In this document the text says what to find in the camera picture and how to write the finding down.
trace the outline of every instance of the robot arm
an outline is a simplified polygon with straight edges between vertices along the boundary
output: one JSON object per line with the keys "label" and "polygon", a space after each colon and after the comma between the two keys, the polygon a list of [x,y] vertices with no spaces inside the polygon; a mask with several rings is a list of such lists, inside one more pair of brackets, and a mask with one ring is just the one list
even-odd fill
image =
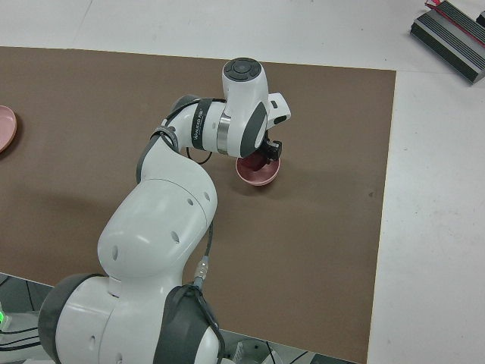
{"label": "robot arm", "polygon": [[290,117],[280,94],[268,94],[263,67],[249,58],[223,70],[227,99],[184,96],[150,138],[136,169],[138,185],[99,238],[108,277],[64,279],[39,317],[45,351],[61,364],[214,364],[223,341],[200,287],[182,286],[192,251],[211,226],[217,194],[211,178],[183,147],[265,162],[281,143],[268,129]]}

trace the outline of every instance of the black button pad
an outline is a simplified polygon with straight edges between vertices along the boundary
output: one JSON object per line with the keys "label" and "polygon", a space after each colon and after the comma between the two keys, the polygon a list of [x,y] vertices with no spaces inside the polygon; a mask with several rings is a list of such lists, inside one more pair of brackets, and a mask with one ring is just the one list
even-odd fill
{"label": "black button pad", "polygon": [[251,58],[236,58],[224,66],[226,77],[236,82],[254,80],[260,73],[261,65]]}

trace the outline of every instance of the brown paper sheet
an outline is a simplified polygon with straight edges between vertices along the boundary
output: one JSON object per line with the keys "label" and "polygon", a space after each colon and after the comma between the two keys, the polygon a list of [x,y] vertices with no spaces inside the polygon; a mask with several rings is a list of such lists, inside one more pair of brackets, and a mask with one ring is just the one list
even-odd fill
{"label": "brown paper sheet", "polygon": [[[223,64],[0,48],[0,105],[19,121],[0,154],[0,271],[47,284],[102,271],[99,235],[151,132],[182,95],[222,97]],[[205,165],[219,199],[205,295],[224,329],[365,362],[395,72],[264,67],[293,113],[270,134],[282,167],[255,188],[233,158]]]}

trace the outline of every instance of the white table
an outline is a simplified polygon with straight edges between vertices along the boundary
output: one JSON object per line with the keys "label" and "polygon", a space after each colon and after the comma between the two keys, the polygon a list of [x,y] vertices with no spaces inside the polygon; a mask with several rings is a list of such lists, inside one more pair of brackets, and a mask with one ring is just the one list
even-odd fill
{"label": "white table", "polygon": [[409,36],[423,2],[0,0],[0,46],[397,70],[368,362],[483,362],[485,81]]}

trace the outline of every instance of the pink bowl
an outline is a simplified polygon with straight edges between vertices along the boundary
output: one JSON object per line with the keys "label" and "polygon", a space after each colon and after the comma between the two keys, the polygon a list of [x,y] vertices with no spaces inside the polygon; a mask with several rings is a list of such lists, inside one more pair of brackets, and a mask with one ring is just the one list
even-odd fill
{"label": "pink bowl", "polygon": [[278,174],[280,166],[281,162],[280,159],[278,159],[277,161],[270,162],[269,165],[265,164],[261,169],[255,171],[245,164],[242,158],[236,160],[237,174],[242,180],[252,186],[264,186],[265,184],[269,184]]}
{"label": "pink bowl", "polygon": [[17,118],[7,106],[0,105],[0,152],[12,142],[17,132]]}

